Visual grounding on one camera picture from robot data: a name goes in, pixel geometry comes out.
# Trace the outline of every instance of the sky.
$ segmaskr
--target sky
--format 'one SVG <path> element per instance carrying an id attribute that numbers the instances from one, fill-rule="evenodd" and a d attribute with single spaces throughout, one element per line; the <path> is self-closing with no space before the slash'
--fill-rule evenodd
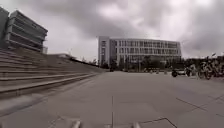
<path id="1" fill-rule="evenodd" d="M 98 36 L 181 42 L 183 57 L 224 52 L 224 0 L 1 0 L 49 30 L 49 53 L 97 59 Z"/>

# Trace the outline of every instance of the ground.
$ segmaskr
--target ground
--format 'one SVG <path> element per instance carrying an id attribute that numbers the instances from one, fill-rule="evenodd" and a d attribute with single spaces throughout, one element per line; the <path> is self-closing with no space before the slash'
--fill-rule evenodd
<path id="1" fill-rule="evenodd" d="M 50 92 L 0 102 L 3 128 L 223 128 L 222 82 L 148 73 L 104 73 Z"/>

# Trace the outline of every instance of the concrete steps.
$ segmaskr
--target concrete steps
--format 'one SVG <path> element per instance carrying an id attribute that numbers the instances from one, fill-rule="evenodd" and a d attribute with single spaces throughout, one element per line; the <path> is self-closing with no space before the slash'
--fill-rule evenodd
<path id="1" fill-rule="evenodd" d="M 6 58 L 0 58 L 0 63 L 13 63 L 13 64 L 22 64 L 22 65 L 33 65 L 31 62 L 27 61 L 18 61 L 14 59 L 6 59 Z"/>
<path id="2" fill-rule="evenodd" d="M 26 76 L 43 76 L 43 75 L 62 75 L 69 73 L 78 73 L 74 71 L 0 71 L 0 77 L 26 77 Z"/>
<path id="3" fill-rule="evenodd" d="M 86 78 L 89 78 L 89 77 L 92 77 L 95 75 L 97 75 L 97 74 L 89 74 L 89 75 L 83 75 L 83 76 L 75 76 L 75 77 L 71 77 L 71 78 L 63 78 L 60 80 L 30 83 L 30 84 L 24 84 L 21 86 L 3 86 L 3 87 L 0 86 L 0 98 L 1 99 L 9 98 L 9 97 L 13 97 L 13 96 L 43 91 L 43 90 L 50 89 L 53 87 L 58 87 L 61 85 L 73 83 L 75 81 L 86 79 Z"/>
<path id="4" fill-rule="evenodd" d="M 72 73 L 63 75 L 44 75 L 44 76 L 26 76 L 26 77 L 3 77 L 0 78 L 0 86 L 20 86 L 28 83 L 37 83 L 43 81 L 59 80 L 75 76 L 87 75 L 84 73 Z"/>

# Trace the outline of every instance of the office building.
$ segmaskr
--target office building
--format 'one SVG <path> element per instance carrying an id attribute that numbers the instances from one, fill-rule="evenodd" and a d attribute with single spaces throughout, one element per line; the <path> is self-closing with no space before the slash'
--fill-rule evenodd
<path id="1" fill-rule="evenodd" d="M 0 7 L 0 47 L 3 47 L 6 23 L 9 12 Z"/>
<path id="2" fill-rule="evenodd" d="M 111 60 L 117 64 L 121 60 L 132 63 L 141 62 L 145 56 L 151 60 L 168 61 L 181 58 L 180 43 L 176 41 L 152 40 L 152 39 L 126 39 L 100 36 L 98 38 L 99 64 Z"/>
<path id="3" fill-rule="evenodd" d="M 23 47 L 43 52 L 47 30 L 19 11 L 11 13 L 5 35 L 5 42 L 12 47 Z"/>

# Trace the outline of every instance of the white building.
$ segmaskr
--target white building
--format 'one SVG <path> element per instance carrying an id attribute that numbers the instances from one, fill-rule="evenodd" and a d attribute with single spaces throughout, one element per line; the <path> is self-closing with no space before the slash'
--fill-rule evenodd
<path id="1" fill-rule="evenodd" d="M 98 39 L 99 64 L 110 64 L 115 60 L 117 64 L 123 60 L 141 62 L 145 56 L 152 60 L 167 61 L 181 58 L 180 43 L 176 41 L 152 39 L 127 39 L 100 36 Z"/>

